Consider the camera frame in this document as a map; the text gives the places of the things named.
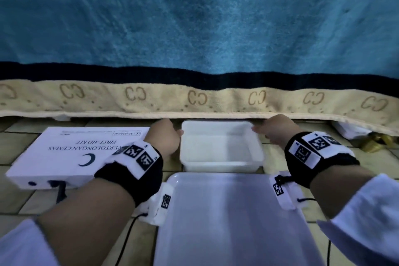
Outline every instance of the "white plastic container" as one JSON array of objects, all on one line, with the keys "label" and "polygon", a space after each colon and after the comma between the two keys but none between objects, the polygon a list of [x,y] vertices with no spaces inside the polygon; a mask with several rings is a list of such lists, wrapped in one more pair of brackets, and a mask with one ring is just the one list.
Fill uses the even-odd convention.
[{"label": "white plastic container", "polygon": [[342,135],[342,137],[348,140],[362,139],[372,132],[367,128],[350,123],[332,121],[331,124]]},{"label": "white plastic container", "polygon": [[186,120],[180,161],[186,171],[254,173],[265,159],[248,121]]}]

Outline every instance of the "person's right hand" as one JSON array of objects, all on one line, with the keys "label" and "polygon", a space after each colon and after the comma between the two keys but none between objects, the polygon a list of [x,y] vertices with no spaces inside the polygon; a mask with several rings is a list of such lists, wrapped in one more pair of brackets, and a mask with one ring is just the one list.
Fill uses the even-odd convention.
[{"label": "person's right hand", "polygon": [[262,125],[253,126],[252,130],[265,135],[271,143],[278,144],[283,150],[293,136],[304,131],[294,121],[282,114],[266,119]]}]

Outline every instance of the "white tray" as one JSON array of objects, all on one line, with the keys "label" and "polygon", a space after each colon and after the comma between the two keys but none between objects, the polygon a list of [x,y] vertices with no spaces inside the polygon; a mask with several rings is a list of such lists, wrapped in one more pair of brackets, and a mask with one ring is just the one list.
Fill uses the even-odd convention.
[{"label": "white tray", "polygon": [[154,266],[321,266],[301,210],[285,211],[269,175],[177,173]]},{"label": "white tray", "polygon": [[253,173],[265,159],[248,121],[186,120],[180,161],[186,171]]}]

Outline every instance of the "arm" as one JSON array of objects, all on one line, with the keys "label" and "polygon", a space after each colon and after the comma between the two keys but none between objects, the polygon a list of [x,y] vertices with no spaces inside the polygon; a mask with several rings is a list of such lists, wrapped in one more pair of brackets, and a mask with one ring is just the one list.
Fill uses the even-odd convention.
[{"label": "arm", "polygon": [[[173,129],[169,119],[163,119],[151,126],[144,141],[168,158],[177,150],[182,133]],[[132,196],[123,187],[96,178],[41,215],[37,223],[62,266],[96,266],[107,257],[134,208]]]},{"label": "arm", "polygon": [[[253,127],[253,130],[265,134],[272,143],[278,144],[283,150],[294,135],[303,132],[297,124],[284,115],[265,120],[261,126]],[[325,215],[333,218],[374,176],[374,173],[360,166],[336,165],[319,173],[310,184],[310,191]]]}]

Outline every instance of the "white shirt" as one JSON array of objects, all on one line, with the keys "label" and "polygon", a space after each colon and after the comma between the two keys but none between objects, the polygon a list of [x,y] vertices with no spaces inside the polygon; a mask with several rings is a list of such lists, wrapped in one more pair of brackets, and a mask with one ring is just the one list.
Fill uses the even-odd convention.
[{"label": "white shirt", "polygon": [[[331,242],[357,266],[399,265],[399,183],[380,174],[331,221],[318,221]],[[59,266],[29,219],[0,239],[0,265]]]}]

